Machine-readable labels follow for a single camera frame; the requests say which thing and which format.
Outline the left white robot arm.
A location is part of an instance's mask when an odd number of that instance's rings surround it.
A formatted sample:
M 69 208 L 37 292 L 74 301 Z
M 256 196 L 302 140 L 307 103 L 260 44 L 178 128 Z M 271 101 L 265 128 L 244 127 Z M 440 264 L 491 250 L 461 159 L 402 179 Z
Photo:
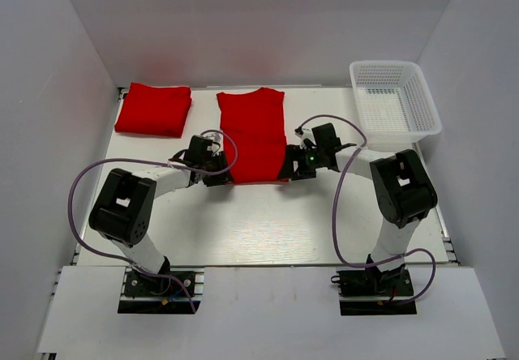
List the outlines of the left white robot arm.
M 153 294 L 163 294 L 171 285 L 169 260 L 148 236 L 156 199 L 187 189 L 200 182 L 225 184 L 238 162 L 238 148 L 230 140 L 234 154 L 230 160 L 220 148 L 219 131 L 205 131 L 191 137 L 189 147 L 165 163 L 128 159 L 128 163 L 149 165 L 131 172 L 110 170 L 93 204 L 88 225 L 121 252 L 121 259 L 144 274 L 143 283 Z

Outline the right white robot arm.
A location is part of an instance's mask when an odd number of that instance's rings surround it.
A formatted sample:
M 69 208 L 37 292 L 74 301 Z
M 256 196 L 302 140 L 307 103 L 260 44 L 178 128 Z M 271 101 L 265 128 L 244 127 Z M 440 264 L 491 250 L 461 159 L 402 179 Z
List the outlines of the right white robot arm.
M 373 151 L 368 149 L 366 137 L 360 144 L 344 144 L 331 123 L 311 129 L 298 126 L 294 133 L 300 142 L 287 146 L 280 179 L 311 179 L 319 169 L 327 169 L 340 175 L 340 184 L 347 174 L 372 182 L 383 217 L 379 237 L 365 263 L 350 263 L 344 257 L 339 260 L 348 268 L 366 272 L 367 287 L 372 292 L 387 293 L 405 269 L 414 231 L 438 202 L 418 154 L 412 149 Z

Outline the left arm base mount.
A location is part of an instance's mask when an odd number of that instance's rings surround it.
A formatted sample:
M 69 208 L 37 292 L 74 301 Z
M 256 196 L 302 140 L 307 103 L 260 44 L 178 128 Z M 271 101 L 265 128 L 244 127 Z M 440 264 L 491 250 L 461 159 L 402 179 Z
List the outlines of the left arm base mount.
M 195 307 L 180 284 L 171 279 L 145 276 L 133 269 L 127 269 L 122 280 L 118 302 L 121 315 L 193 315 L 202 301 L 204 289 L 204 270 L 181 268 L 172 270 L 186 287 Z

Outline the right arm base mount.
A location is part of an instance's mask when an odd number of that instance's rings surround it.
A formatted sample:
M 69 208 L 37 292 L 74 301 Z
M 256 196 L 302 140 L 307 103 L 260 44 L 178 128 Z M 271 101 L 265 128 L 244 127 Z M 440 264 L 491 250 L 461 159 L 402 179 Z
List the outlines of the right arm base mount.
M 341 316 L 416 315 L 414 287 L 406 268 L 387 275 L 372 270 L 342 270 L 331 276 L 338 289 Z

